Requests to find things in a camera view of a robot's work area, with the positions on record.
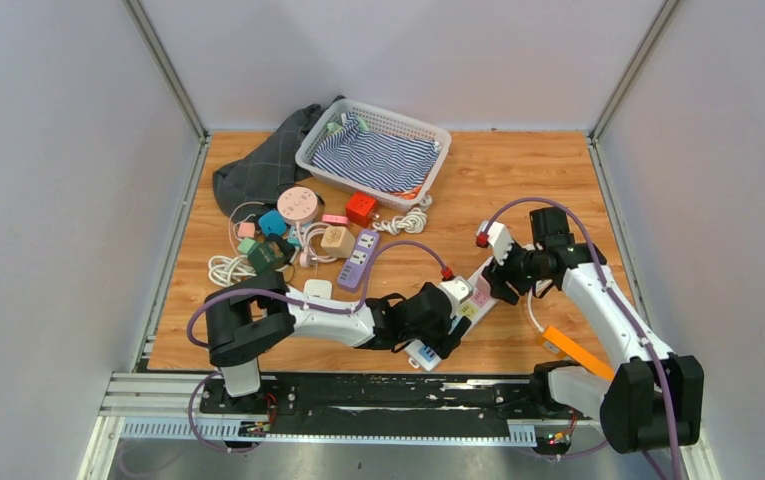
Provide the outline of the pink cube plug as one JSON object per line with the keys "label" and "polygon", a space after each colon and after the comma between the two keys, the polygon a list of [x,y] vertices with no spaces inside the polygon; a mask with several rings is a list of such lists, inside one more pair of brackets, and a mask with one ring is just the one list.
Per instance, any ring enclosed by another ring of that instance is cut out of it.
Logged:
{"label": "pink cube plug", "polygon": [[321,216],[321,221],[330,225],[336,226],[348,226],[350,220],[344,215],[324,214]]}

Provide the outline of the blue cube plug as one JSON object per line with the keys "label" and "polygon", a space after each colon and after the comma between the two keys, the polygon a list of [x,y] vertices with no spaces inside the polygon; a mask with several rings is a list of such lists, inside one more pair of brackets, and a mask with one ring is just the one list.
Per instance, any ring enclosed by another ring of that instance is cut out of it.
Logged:
{"label": "blue cube plug", "polygon": [[288,231],[286,221],[276,210],[271,210],[261,215],[257,220],[257,224],[264,237],[270,235],[282,237]]}

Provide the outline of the white long power strip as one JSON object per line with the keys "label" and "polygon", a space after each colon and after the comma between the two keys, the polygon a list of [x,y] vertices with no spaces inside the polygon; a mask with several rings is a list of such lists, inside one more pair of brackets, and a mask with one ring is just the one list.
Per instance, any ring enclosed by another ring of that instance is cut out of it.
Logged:
{"label": "white long power strip", "polygon": [[[460,340],[498,303],[498,299],[490,295],[489,283],[482,276],[482,271],[491,260],[492,257],[487,258],[468,278],[468,283],[473,287],[473,293],[460,305],[452,319],[450,334],[461,333]],[[443,361],[436,350],[420,340],[409,343],[404,352],[408,355],[409,365],[416,370],[431,372]]]}

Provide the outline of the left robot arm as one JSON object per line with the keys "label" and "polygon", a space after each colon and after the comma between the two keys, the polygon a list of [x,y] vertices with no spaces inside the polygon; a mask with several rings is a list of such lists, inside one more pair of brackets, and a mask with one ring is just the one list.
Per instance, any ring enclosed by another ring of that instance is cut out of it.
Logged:
{"label": "left robot arm", "polygon": [[270,272],[209,295],[191,319],[205,320],[201,344],[222,375],[226,400],[251,413],[264,400],[258,358],[289,337],[404,351],[413,367],[434,370],[470,330],[461,309],[473,293],[465,278],[455,276],[427,282],[409,298],[390,294],[344,302],[300,291]]}

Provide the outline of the white cube plug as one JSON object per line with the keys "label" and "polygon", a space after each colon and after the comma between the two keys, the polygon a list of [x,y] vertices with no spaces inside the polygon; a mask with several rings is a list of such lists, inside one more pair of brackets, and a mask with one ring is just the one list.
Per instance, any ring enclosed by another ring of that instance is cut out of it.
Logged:
{"label": "white cube plug", "polygon": [[333,294],[333,285],[328,280],[308,279],[304,283],[303,293],[312,297],[331,299]]}

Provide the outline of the dark green dragon cube plug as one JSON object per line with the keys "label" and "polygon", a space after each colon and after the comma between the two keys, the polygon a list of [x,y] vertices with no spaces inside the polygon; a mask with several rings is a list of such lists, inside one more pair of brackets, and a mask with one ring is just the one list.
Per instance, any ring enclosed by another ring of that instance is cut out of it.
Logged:
{"label": "dark green dragon cube plug", "polygon": [[295,249],[286,248],[275,241],[257,243],[248,253],[247,261],[256,274],[263,274],[285,267],[291,260]]}

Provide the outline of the beige cube plug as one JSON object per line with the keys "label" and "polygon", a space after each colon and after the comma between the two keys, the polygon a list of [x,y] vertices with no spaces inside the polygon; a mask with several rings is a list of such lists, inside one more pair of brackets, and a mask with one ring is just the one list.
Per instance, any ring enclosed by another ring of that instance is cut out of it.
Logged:
{"label": "beige cube plug", "polygon": [[330,257],[348,258],[355,247],[356,238],[346,226],[328,226],[324,229],[320,246]]}

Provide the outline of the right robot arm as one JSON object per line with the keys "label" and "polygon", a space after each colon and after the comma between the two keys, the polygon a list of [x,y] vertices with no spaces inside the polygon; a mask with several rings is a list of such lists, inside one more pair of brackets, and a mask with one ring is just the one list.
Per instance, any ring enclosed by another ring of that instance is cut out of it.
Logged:
{"label": "right robot arm", "polygon": [[569,224],[576,219],[558,204],[531,211],[532,249],[519,244],[497,215],[476,234],[477,245],[491,251],[482,276],[493,298],[515,304],[537,283],[552,284],[576,305],[609,359],[609,379],[577,359],[537,365],[528,392],[531,408],[547,418],[566,407],[576,410],[597,421],[621,454],[696,444],[701,364],[677,354],[643,322],[590,236],[575,238]]}

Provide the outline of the purple power strip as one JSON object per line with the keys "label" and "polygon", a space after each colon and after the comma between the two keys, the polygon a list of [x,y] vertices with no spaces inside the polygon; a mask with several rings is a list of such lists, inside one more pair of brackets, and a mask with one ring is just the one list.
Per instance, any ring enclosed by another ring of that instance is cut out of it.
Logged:
{"label": "purple power strip", "polygon": [[348,292],[356,292],[365,277],[369,259],[379,245],[380,235],[369,229],[361,230],[352,254],[345,259],[337,277],[337,285]]}

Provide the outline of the red cube plug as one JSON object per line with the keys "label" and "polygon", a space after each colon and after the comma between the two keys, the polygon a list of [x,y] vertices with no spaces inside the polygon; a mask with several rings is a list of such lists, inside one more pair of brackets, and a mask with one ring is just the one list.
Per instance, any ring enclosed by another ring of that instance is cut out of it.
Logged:
{"label": "red cube plug", "polygon": [[345,204],[347,219],[362,228],[368,228],[377,219],[377,211],[377,199],[359,191],[354,192]]}

